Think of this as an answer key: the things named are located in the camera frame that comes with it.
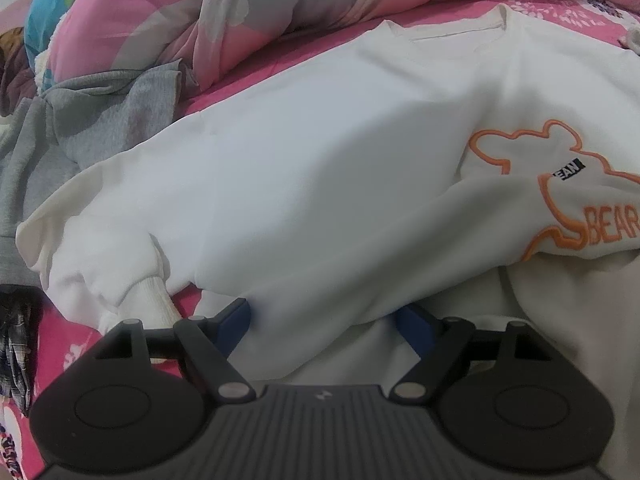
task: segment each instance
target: neckline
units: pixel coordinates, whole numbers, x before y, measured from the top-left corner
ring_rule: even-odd
[[[478,18],[463,18],[455,22],[414,25],[407,28],[391,20],[385,20],[378,28],[382,28],[382,31],[386,32],[388,42],[394,48],[399,48],[412,61],[433,66],[434,60],[438,62],[459,62],[461,60],[475,59],[478,56],[508,56],[510,50],[513,49],[513,43],[517,42],[522,30],[522,22],[519,20],[519,14],[516,16],[517,14],[507,5],[498,4]],[[434,57],[433,54],[427,54],[416,43],[418,40],[443,38],[491,28],[501,28],[504,33],[495,40],[478,45],[472,52],[464,55],[447,56],[443,54]]]

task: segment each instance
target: black plaid garment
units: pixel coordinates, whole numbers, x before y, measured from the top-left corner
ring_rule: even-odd
[[[0,287],[0,395],[12,397],[23,413],[31,404],[31,355],[40,294],[27,287]]]

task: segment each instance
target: sweatshirt sleeve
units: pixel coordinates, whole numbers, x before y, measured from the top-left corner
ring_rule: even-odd
[[[188,218],[197,204],[177,186],[196,176],[177,166],[198,151],[197,121],[79,173],[18,227],[18,251],[66,319],[101,333],[132,317],[146,328],[180,319],[166,287],[177,292],[193,274],[184,254],[198,241]]]

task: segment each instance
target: silver screw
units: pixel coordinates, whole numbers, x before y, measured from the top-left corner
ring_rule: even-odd
[[[418,383],[400,383],[394,388],[398,397],[403,399],[420,399],[427,393],[427,388]]]
[[[218,393],[225,399],[242,399],[251,390],[244,383],[224,383],[218,388]]]

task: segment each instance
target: ridged black surface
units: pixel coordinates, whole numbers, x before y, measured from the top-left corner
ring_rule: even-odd
[[[170,420],[167,421],[170,438]],[[41,480],[103,479],[53,466]],[[398,406],[376,386],[269,386],[220,408],[192,446],[111,480],[604,480],[595,469],[532,476],[475,462],[422,408]]]

